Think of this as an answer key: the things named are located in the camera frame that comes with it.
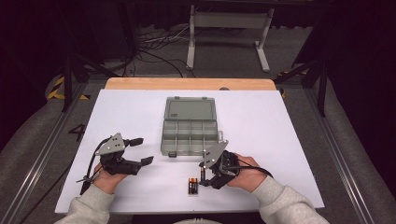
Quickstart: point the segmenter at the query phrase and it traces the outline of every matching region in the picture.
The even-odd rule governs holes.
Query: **battery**
[[[201,167],[201,181],[204,181],[205,179],[206,179],[205,168]]]
[[[198,194],[198,178],[189,178],[189,195]]]

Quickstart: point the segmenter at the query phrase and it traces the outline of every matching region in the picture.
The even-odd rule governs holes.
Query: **gray sweater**
[[[259,211],[267,224],[272,223],[329,223],[321,217],[305,196],[289,186],[283,186],[270,176],[252,192],[260,202]],[[70,203],[67,216],[59,221],[62,223],[107,223],[108,207],[114,200],[95,185]],[[189,220],[183,223],[195,223]]]

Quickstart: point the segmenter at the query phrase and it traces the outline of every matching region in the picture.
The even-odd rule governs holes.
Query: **white table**
[[[127,147],[123,157],[140,161],[154,156],[151,165],[120,183],[110,212],[174,214],[257,211],[249,193],[229,188],[199,187],[188,194],[188,178],[199,177],[200,157],[171,159],[160,151],[166,97],[214,97],[219,130],[230,143],[227,150],[252,156],[277,181],[292,186],[315,207],[323,207],[318,187],[278,91],[140,91],[102,90],[92,111],[78,154],[65,181],[56,213],[67,213],[79,195],[81,179],[97,145],[120,132],[123,138],[143,137],[144,144]]]

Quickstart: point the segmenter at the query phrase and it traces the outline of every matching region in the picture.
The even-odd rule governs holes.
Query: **hand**
[[[114,190],[116,189],[117,185],[128,175],[120,175],[115,174],[111,175],[107,171],[105,171],[102,167],[102,164],[99,162],[95,167],[95,172],[99,172],[99,176],[97,176],[93,180],[93,184],[101,189],[102,191],[113,194]]]
[[[240,162],[239,162],[240,166],[248,166],[247,164],[245,164],[245,162],[252,166],[260,166],[251,157],[243,157],[239,154],[236,154],[236,153],[234,153],[234,154],[240,160]],[[265,173],[260,172],[255,169],[241,169],[239,176],[237,176],[235,179],[230,181],[227,185],[230,187],[238,187],[238,188],[247,190],[248,192],[251,193],[253,190],[255,190],[262,183],[262,181],[264,181],[264,179],[266,177],[267,177],[267,175]]]

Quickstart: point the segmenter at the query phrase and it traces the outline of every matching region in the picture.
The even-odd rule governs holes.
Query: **clear plastic organizer box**
[[[163,120],[164,156],[203,156],[219,142],[214,98],[168,97]]]

